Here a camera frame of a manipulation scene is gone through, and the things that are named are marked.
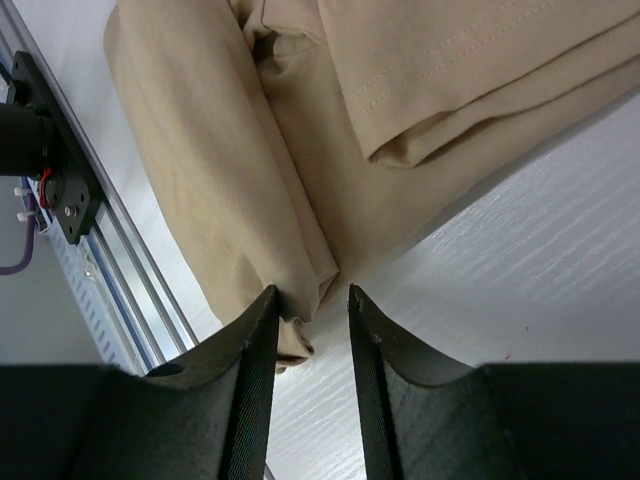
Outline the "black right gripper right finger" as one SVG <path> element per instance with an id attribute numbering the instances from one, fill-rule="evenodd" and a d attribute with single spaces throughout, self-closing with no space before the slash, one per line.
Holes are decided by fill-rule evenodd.
<path id="1" fill-rule="evenodd" d="M 349 330 L 370 479 L 635 479 L 634 362 L 463 364 L 358 286 Z"/>

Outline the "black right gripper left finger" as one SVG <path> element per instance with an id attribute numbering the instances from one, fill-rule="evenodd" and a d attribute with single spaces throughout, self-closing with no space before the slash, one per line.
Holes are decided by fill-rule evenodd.
<path id="1" fill-rule="evenodd" d="M 266 288 L 201 344 L 136 376 L 106 365 L 1 369 L 5 479 L 260 479 L 277 360 Z"/>

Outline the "beige t shirt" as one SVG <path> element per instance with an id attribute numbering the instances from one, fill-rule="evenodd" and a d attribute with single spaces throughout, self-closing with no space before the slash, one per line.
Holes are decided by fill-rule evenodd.
<path id="1" fill-rule="evenodd" d="M 639 82 L 635 1 L 119 1 L 104 32 L 160 210 L 223 323 L 302 326 L 476 183 Z"/>

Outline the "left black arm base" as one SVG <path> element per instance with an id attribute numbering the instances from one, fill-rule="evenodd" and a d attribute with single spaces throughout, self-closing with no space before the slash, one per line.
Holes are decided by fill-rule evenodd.
<path id="1" fill-rule="evenodd" d="M 41 175 L 29 178 L 44 182 L 36 188 L 36 202 L 57 218 L 67 242 L 76 245 L 95 223 L 104 199 L 101 185 L 53 91 L 29 53 L 15 53 L 9 79 L 7 99 L 2 104 L 33 108 L 55 124 L 55 145 L 49 151 L 49 166 Z"/>

